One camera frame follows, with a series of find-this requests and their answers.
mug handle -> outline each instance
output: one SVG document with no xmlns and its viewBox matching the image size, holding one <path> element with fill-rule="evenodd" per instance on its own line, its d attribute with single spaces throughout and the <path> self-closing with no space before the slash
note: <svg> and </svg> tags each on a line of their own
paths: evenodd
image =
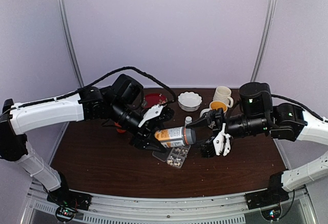
<svg viewBox="0 0 328 224">
<path fill-rule="evenodd" d="M 203 109 L 203 110 L 200 112 L 199 117 L 202 117 L 206 112 L 209 112 L 210 110 L 211 110 L 210 108 Z"/>
<path fill-rule="evenodd" d="M 231 108 L 231 107 L 233 107 L 233 105 L 234 105 L 234 100 L 232 99 L 232 97 L 228 97 L 228 99 L 230 100 L 230 104 L 227 105 L 227 107 L 228 107 L 228 108 Z"/>
</svg>

white wall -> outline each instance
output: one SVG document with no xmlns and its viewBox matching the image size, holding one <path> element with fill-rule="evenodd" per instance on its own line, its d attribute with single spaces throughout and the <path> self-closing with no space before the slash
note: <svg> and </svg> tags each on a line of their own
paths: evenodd
<svg viewBox="0 0 328 224">
<path fill-rule="evenodd" d="M 32 101 L 75 90 L 56 0 L 0 0 L 0 104 Z M 62 124 L 28 133 L 49 160 Z M 18 223 L 31 179 L 14 163 L 0 161 L 0 222 Z"/>
<path fill-rule="evenodd" d="M 328 117 L 328 0 L 278 0 L 258 81 L 271 92 L 296 99 Z M 292 168 L 323 154 L 328 146 L 282 141 Z M 328 220 L 328 178 L 308 184 L 320 223 Z"/>
<path fill-rule="evenodd" d="M 268 0 L 65 0 L 65 4 L 85 84 L 132 65 L 170 87 L 239 87 L 251 78 Z M 114 78 L 100 85 L 110 85 Z M 138 79 L 147 87 L 156 85 Z"/>
</svg>

bowl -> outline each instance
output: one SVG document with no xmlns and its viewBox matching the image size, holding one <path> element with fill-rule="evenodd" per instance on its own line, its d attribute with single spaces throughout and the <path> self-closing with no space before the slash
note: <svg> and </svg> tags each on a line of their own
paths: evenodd
<svg viewBox="0 0 328 224">
<path fill-rule="evenodd" d="M 198 110 L 201 102 L 201 96 L 194 92 L 184 92 L 178 96 L 180 108 L 187 112 Z"/>
</svg>

small white bottle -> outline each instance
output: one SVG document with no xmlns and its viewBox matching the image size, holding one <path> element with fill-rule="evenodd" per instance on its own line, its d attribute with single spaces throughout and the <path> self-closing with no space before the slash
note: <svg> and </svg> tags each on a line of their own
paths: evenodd
<svg viewBox="0 0 328 224">
<path fill-rule="evenodd" d="M 186 126 L 189 123 L 192 123 L 193 119 L 191 116 L 186 116 L 186 119 L 184 121 L 184 126 Z"/>
</svg>

brown wooden table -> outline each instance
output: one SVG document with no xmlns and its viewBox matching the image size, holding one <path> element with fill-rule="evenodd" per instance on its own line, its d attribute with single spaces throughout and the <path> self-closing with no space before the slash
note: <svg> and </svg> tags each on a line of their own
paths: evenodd
<svg viewBox="0 0 328 224">
<path fill-rule="evenodd" d="M 177 94 L 190 89 L 175 89 Z M 166 127 L 184 125 L 186 116 L 199 117 L 207 108 L 214 89 L 193 89 L 203 98 L 197 112 L 188 113 L 178 103 L 170 107 L 174 118 Z M 163 89 L 146 89 L 145 94 Z M 232 97 L 238 100 L 237 90 Z M 129 145 L 131 135 L 104 128 L 101 120 L 70 123 L 52 167 L 63 172 L 71 189 L 125 197 L 176 198 L 215 196 L 263 189 L 269 176 L 285 170 L 272 139 L 264 135 L 236 139 L 226 156 L 200 157 L 191 148 L 181 169 L 160 162 L 149 151 Z"/>
</svg>

